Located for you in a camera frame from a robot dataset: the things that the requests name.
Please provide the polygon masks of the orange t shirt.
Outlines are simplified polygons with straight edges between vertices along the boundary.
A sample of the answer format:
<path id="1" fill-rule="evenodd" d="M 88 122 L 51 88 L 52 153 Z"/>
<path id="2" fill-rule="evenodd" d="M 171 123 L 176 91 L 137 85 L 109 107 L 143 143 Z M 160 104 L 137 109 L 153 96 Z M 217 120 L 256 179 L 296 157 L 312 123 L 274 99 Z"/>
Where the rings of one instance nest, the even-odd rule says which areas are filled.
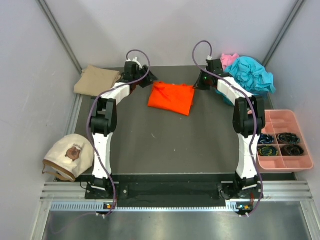
<path id="1" fill-rule="evenodd" d="M 156 81 L 151 89 L 148 107 L 189 116 L 196 90 L 192 85 Z"/>

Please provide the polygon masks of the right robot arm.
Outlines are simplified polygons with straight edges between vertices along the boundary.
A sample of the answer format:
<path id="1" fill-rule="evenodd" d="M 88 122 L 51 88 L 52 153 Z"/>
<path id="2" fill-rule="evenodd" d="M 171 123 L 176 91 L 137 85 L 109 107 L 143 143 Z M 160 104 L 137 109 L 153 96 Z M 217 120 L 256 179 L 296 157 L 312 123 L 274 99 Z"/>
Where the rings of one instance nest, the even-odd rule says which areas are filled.
<path id="1" fill-rule="evenodd" d="M 194 88 L 202 91 L 214 88 L 234 106 L 232 124 L 239 141 L 238 166 L 233 183 L 219 184 L 218 192 L 226 200 L 245 198 L 257 190 L 260 180 L 256 161 L 258 141 L 266 126 L 264 98 L 246 91 L 223 72 L 221 61 L 211 56 L 207 57 Z"/>

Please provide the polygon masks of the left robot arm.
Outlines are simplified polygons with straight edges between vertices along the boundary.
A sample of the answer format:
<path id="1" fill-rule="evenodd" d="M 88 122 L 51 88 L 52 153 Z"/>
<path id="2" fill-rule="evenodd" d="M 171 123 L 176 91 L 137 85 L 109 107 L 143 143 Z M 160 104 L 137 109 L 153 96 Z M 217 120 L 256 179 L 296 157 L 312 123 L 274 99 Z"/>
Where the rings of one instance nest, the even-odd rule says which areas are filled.
<path id="1" fill-rule="evenodd" d="M 92 177 L 87 183 L 85 198 L 88 200 L 111 199 L 114 195 L 111 180 L 111 142 L 118 124 L 117 105 L 127 98 L 137 86 L 150 86 L 157 78 L 138 59 L 128 59 L 119 82 L 97 100 L 91 98 L 92 113 L 89 129 L 94 147 Z"/>

